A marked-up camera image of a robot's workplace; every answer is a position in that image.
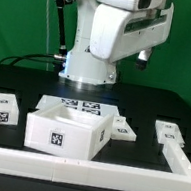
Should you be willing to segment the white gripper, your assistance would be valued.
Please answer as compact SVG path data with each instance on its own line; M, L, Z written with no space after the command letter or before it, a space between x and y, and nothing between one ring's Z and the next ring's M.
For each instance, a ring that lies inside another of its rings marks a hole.
M100 4L95 10L90 52L112 63L162 44L170 33L173 10L172 5L167 10L132 12Z

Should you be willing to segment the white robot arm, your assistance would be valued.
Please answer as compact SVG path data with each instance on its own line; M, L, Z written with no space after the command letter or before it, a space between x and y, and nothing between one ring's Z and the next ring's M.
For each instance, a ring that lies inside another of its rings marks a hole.
M78 0L74 47L59 76L79 85L111 85L116 63L131 55L145 68L154 47L168 38L173 5L172 0Z

